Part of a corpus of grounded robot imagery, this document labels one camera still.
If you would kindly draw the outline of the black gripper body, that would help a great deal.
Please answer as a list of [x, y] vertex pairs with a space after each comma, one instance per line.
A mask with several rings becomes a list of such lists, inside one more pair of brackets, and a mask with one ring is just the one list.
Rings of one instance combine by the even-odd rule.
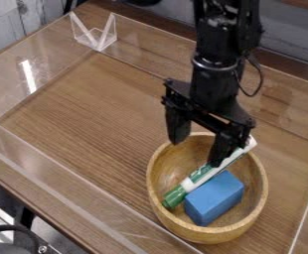
[[245, 57], [229, 63], [211, 62], [193, 57], [192, 81], [165, 80], [166, 93], [162, 104], [184, 110], [196, 122], [216, 133], [231, 132], [239, 136], [239, 148], [245, 146], [255, 120], [237, 102]]

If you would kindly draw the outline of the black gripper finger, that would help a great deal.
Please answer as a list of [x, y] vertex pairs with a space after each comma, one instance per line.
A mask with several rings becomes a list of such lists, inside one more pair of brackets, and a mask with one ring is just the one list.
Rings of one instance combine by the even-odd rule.
[[213, 167], [219, 167], [239, 147], [239, 136], [231, 132], [220, 132], [216, 135], [215, 145], [211, 150], [208, 162]]
[[166, 127], [170, 142], [177, 145], [185, 141], [192, 131], [189, 114], [174, 107], [166, 107]]

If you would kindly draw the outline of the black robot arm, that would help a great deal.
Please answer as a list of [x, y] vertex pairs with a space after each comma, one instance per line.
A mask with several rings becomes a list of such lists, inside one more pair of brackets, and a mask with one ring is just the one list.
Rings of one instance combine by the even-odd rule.
[[216, 134], [208, 162], [217, 167], [247, 145], [255, 119], [237, 102], [247, 64], [263, 34], [259, 0], [193, 0], [197, 46], [189, 82], [166, 79], [162, 104], [169, 139], [180, 144], [199, 123]]

